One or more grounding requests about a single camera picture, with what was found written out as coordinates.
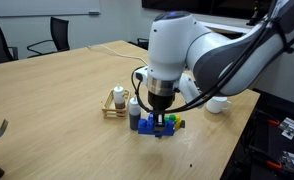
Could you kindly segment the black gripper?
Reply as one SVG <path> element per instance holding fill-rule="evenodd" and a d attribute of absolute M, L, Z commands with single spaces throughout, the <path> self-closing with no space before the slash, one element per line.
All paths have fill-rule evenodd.
<path fill-rule="evenodd" d="M 148 103 L 152 107 L 154 120 L 156 122 L 154 132 L 155 136 L 158 138 L 162 137 L 162 131 L 165 128 L 165 125 L 163 124 L 164 111 L 173 104 L 174 99 L 174 95 L 160 96 L 151 92 L 148 93 Z"/>

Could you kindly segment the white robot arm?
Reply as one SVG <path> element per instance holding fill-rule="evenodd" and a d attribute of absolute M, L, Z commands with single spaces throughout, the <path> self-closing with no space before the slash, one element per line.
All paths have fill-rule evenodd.
<path fill-rule="evenodd" d="M 148 103 L 140 107 L 149 117 L 138 122 L 138 132 L 173 135 L 175 124 L 166 114 L 241 93 L 282 53 L 292 53 L 293 44 L 294 0 L 273 0 L 268 14 L 237 39 L 212 31 L 186 11 L 158 15 L 149 36 L 149 64 L 131 75 L 148 89 Z"/>

